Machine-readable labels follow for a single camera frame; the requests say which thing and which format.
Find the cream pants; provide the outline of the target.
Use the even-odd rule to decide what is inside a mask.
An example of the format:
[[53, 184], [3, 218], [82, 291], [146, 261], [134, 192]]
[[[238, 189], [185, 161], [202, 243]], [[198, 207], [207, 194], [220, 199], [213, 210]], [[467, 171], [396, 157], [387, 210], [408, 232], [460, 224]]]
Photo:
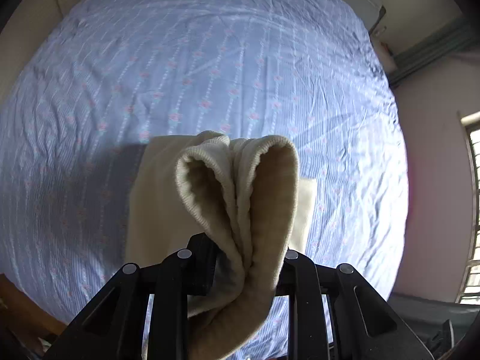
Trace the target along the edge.
[[220, 249], [210, 293], [189, 303], [191, 359], [225, 359], [264, 324], [287, 250], [306, 248], [316, 197], [283, 136], [150, 140], [130, 193], [126, 260], [160, 263], [199, 233]]

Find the window with grille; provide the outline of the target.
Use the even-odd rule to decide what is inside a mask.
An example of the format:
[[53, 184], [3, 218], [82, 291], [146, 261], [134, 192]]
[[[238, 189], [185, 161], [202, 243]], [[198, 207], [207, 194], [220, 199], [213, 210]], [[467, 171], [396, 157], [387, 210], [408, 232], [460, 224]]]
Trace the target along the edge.
[[472, 214], [465, 271], [456, 301], [479, 306], [479, 112], [460, 117], [460, 123], [468, 155]]

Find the white nightstand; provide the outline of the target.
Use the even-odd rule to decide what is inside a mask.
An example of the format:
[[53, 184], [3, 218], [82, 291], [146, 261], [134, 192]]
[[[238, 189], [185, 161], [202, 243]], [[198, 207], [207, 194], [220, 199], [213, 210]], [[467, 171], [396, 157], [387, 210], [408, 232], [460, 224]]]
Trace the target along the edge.
[[387, 75], [397, 70], [397, 65], [388, 44], [381, 41], [380, 36], [385, 32], [386, 27], [375, 28], [370, 34], [370, 40], [373, 44], [375, 54], [380, 61], [383, 70]]

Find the blue floral bed sheet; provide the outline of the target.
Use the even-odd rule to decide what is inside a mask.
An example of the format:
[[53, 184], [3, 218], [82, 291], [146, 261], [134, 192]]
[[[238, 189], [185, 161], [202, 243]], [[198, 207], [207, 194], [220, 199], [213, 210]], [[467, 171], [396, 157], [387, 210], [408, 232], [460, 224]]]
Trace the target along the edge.
[[1, 271], [70, 322], [124, 259], [144, 145], [293, 141], [318, 182], [305, 253], [389, 297], [408, 175], [394, 95], [342, 0], [84, 0], [1, 107]]

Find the grey-green curtain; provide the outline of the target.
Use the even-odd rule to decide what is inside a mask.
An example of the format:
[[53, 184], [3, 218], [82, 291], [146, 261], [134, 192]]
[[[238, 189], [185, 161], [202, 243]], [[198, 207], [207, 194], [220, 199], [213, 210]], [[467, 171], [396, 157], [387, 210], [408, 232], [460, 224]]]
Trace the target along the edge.
[[479, 30], [465, 16], [454, 19], [438, 31], [394, 56], [396, 69], [388, 73], [391, 88], [396, 88], [406, 78], [419, 72], [431, 63], [479, 45]]

